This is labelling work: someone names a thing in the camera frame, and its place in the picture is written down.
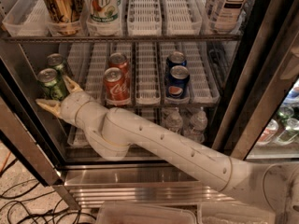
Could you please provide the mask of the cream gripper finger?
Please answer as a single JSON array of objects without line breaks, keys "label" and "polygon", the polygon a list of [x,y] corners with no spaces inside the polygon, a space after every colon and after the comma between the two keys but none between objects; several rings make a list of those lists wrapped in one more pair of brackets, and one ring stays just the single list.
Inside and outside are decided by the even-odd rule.
[{"label": "cream gripper finger", "polygon": [[36,99],[36,103],[56,118],[61,118],[61,102],[56,100]]},{"label": "cream gripper finger", "polygon": [[63,75],[64,84],[70,94],[75,92],[81,92],[82,88],[79,86],[77,82],[72,80],[69,76]]}]

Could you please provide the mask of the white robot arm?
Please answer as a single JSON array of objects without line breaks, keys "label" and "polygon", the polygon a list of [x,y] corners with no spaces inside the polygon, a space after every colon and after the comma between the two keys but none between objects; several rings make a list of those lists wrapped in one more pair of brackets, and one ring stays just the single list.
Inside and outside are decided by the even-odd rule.
[{"label": "white robot arm", "polygon": [[91,147],[108,161],[122,160],[131,144],[169,162],[187,175],[242,203],[276,214],[276,224],[299,224],[299,163],[241,161],[205,147],[122,108],[106,108],[78,83],[63,77],[69,94],[36,103],[80,128]]}]

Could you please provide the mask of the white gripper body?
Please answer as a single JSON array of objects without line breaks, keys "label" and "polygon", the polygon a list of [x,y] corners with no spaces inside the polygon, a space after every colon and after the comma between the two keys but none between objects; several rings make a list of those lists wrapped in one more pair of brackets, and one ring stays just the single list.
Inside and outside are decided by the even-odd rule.
[{"label": "white gripper body", "polygon": [[94,99],[85,91],[69,94],[61,102],[61,119],[77,128],[91,127],[94,123],[93,103]]}]

